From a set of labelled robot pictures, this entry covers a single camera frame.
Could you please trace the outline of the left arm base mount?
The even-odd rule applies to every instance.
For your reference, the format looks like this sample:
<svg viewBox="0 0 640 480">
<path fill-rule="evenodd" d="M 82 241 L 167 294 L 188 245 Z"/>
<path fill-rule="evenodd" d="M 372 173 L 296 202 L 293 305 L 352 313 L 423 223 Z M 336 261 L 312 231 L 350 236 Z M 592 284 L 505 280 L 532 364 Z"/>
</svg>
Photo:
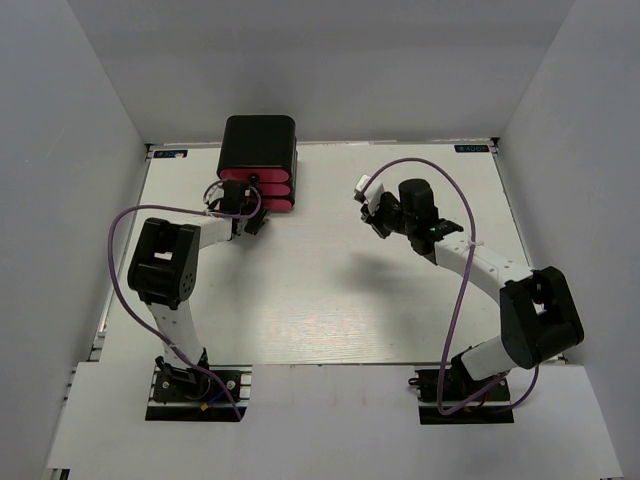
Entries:
<svg viewBox="0 0 640 480">
<path fill-rule="evenodd" d="M 214 366 L 215 374 L 229 391 L 210 376 L 193 369 L 174 368 L 159 356 L 151 380 L 145 420 L 151 422 L 239 422 L 250 399 L 251 366 Z"/>
</svg>

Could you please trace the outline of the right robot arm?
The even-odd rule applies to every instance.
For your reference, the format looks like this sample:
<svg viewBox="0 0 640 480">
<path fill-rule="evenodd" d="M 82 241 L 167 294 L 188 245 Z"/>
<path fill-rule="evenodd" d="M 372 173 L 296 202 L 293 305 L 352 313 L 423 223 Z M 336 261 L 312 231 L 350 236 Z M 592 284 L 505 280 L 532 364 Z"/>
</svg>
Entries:
<svg viewBox="0 0 640 480">
<path fill-rule="evenodd" d="M 452 271 L 487 294 L 499 307 L 499 334 L 453 357 L 445 383 L 472 399 L 488 380 L 514 368 L 532 369 L 583 342 L 585 334 L 564 274 L 517 264 L 472 242 L 462 226 L 440 217 L 433 191 L 423 179 L 402 182 L 399 193 L 362 176 L 355 198 L 365 223 L 381 237 L 405 236 L 432 264 Z"/>
</svg>

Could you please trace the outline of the pink drawer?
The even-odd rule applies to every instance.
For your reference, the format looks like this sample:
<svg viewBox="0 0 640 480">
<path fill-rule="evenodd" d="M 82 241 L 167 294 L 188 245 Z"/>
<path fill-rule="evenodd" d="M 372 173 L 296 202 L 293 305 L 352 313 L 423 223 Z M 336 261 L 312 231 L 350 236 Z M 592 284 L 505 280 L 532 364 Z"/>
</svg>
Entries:
<svg viewBox="0 0 640 480">
<path fill-rule="evenodd" d="M 294 208 L 294 202 L 288 197 L 263 197 L 262 206 L 272 213 L 286 213 Z"/>
<path fill-rule="evenodd" d="M 251 185 L 261 197 L 287 197 L 292 193 L 291 187 L 284 183 L 259 183 Z"/>
<path fill-rule="evenodd" d="M 221 180 L 243 181 L 256 177 L 260 183 L 287 183 L 291 178 L 289 171 L 278 168 L 227 168 L 220 170 L 218 176 Z"/>
</svg>

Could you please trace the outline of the pink top drawer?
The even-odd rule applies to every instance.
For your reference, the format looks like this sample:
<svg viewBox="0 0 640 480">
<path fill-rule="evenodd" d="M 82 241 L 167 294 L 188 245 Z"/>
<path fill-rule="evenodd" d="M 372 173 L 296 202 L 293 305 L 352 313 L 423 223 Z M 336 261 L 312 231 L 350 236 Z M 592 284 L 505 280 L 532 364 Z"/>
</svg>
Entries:
<svg viewBox="0 0 640 480">
<path fill-rule="evenodd" d="M 287 183 L 291 178 L 289 171 L 278 168 L 227 168 L 220 170 L 218 176 L 221 180 L 243 181 L 256 177 L 260 183 Z"/>
</svg>

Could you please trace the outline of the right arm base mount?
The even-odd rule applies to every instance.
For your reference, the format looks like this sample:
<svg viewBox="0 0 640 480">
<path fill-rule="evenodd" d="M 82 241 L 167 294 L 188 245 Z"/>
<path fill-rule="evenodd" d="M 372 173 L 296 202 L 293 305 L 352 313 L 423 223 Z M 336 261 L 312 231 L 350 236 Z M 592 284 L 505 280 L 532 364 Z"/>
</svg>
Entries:
<svg viewBox="0 0 640 480">
<path fill-rule="evenodd" d="M 437 408 L 438 369 L 418 369 L 407 381 L 418 400 L 419 422 L 423 426 L 512 424 L 514 415 L 508 409 L 511 392 L 502 379 L 491 390 L 469 402 L 451 415 L 442 415 Z"/>
</svg>

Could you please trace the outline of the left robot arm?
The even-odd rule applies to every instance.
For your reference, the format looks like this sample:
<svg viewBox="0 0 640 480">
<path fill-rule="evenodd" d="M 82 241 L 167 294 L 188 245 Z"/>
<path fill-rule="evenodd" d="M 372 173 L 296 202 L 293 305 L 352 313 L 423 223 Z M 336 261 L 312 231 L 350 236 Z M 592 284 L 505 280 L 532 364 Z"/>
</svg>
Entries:
<svg viewBox="0 0 640 480">
<path fill-rule="evenodd" d="M 203 195 L 202 211 L 183 213 L 172 223 L 149 218 L 143 226 L 127 273 L 127 283 L 150 311 L 164 354 L 160 371 L 176 381 L 188 398 L 199 399 L 211 387 L 206 349 L 198 339 L 189 299 L 195 289 L 199 253 L 263 227 L 267 209 L 258 177 L 219 180 Z"/>
</svg>

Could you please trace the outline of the pink bottom drawer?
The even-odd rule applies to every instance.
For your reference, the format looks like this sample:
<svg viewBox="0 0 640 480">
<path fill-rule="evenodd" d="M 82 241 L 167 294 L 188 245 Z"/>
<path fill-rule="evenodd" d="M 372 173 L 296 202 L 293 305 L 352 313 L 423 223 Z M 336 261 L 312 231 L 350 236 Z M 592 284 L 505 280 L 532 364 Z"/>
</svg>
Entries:
<svg viewBox="0 0 640 480">
<path fill-rule="evenodd" d="M 286 213 L 294 208 L 294 202 L 288 197 L 263 197 L 262 206 L 272 213 Z"/>
</svg>

